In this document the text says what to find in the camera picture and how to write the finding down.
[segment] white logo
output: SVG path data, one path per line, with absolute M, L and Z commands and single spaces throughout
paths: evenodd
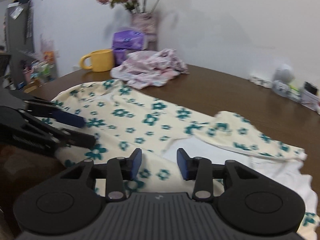
M 156 196 L 155 198 L 156 198 L 157 200 L 160 200 L 160 199 L 163 199 L 163 198 L 164 198 L 164 196 L 159 195 L 159 196 Z

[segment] vase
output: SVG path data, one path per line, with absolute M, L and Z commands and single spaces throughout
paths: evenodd
M 157 51 L 157 24 L 155 15 L 150 13 L 133 13 L 131 15 L 131 24 L 132 27 L 147 35 L 147 50 Z

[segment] black device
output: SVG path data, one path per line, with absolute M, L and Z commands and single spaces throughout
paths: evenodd
M 132 193 L 123 180 L 136 177 L 141 149 L 106 164 L 84 160 L 23 193 L 14 204 L 24 231 L 17 240 L 289 240 L 305 213 L 301 197 L 287 187 L 238 163 L 225 165 L 190 158 L 177 150 L 187 193 Z M 106 194 L 94 192 L 95 179 L 106 179 Z M 213 195 L 213 178 L 225 192 Z
M 95 145 L 92 135 L 56 129 L 35 116 L 53 118 L 78 128 L 86 125 L 83 117 L 64 112 L 52 102 L 20 90 L 0 88 L 0 143 L 50 157 L 67 144 L 89 149 Z

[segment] brown wooden table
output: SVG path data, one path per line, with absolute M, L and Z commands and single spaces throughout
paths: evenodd
M 163 87 L 147 87 L 141 92 L 211 116 L 222 110 L 236 112 L 269 137 L 304 148 L 308 158 L 301 173 L 313 177 L 312 188 L 320 194 L 320 116 L 316 112 L 245 79 L 196 66 L 189 66 L 189 70 L 189 75 L 180 75 Z M 32 94 L 51 100 L 72 86 L 110 78 L 109 72 L 79 70 L 34 90 Z

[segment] purple tissue package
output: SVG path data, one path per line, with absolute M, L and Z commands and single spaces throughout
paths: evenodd
M 113 36 L 113 49 L 144 50 L 148 46 L 147 36 L 132 28 L 122 28 Z

